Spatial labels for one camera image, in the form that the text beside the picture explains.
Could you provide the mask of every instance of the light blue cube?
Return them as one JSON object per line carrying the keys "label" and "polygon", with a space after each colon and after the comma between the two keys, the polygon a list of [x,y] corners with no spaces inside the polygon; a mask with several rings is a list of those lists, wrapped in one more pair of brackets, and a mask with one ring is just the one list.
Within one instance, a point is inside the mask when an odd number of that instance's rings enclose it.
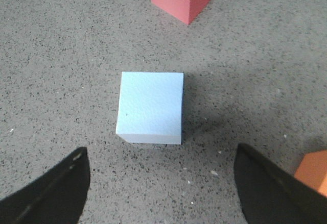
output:
{"label": "light blue cube", "polygon": [[122,72],[116,134],[132,143],[181,144],[183,76]]}

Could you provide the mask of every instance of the concrete floor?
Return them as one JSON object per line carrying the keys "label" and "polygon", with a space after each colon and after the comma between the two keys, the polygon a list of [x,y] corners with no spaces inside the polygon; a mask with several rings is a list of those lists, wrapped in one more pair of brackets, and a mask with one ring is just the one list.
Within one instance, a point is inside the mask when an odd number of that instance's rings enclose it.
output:
{"label": "concrete floor", "polygon": [[[87,146],[79,223],[245,224],[238,143],[289,173],[327,148],[325,0],[211,0],[190,26],[150,0],[0,10],[0,198]],[[122,71],[185,73],[183,145],[115,135]]]}

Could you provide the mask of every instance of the gray floor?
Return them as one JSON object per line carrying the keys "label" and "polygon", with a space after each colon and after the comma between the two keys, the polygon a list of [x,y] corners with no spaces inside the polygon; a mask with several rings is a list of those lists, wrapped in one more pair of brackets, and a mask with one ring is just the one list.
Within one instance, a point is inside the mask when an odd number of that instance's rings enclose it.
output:
{"label": "gray floor", "polygon": [[[0,198],[87,146],[80,223],[245,224],[238,143],[289,173],[327,148],[326,0],[211,0],[190,26],[150,0],[0,11]],[[115,135],[122,71],[185,73],[182,146]]]}

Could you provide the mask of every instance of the speckled floor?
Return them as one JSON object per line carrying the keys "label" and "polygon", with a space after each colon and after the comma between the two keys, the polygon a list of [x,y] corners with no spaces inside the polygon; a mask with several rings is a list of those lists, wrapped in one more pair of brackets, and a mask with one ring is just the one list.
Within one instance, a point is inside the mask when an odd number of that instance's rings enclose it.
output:
{"label": "speckled floor", "polygon": [[[327,148],[326,0],[211,0],[190,26],[150,0],[0,1],[0,198],[87,146],[80,223],[245,224],[238,143],[289,173]],[[115,135],[122,71],[185,73],[183,145]]]}

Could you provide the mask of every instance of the blue foam block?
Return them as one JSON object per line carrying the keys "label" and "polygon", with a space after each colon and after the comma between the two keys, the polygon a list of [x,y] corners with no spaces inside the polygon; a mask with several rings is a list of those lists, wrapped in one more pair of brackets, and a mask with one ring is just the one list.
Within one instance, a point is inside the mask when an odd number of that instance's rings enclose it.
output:
{"label": "blue foam block", "polygon": [[181,144],[183,74],[122,72],[116,134],[128,142]]}

